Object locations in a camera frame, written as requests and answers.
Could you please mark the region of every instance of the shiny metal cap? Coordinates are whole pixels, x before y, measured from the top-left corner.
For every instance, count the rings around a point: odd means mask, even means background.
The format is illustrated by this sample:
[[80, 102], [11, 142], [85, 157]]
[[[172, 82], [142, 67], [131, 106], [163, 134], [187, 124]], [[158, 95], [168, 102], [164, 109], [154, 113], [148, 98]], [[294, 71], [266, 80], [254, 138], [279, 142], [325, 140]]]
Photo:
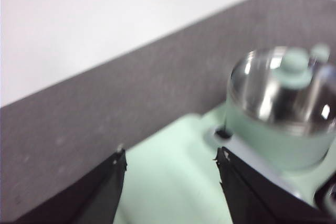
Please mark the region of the shiny metal cap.
[[336, 67], [304, 49], [247, 54], [233, 69], [228, 95], [249, 117], [293, 135], [336, 130]]

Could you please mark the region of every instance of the white background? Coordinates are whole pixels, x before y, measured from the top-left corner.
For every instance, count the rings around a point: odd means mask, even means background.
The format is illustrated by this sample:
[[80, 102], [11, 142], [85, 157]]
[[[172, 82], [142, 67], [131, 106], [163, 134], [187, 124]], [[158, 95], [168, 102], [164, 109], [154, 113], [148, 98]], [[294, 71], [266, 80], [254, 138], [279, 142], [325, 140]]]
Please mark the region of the white background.
[[1, 0], [1, 106], [239, 1]]

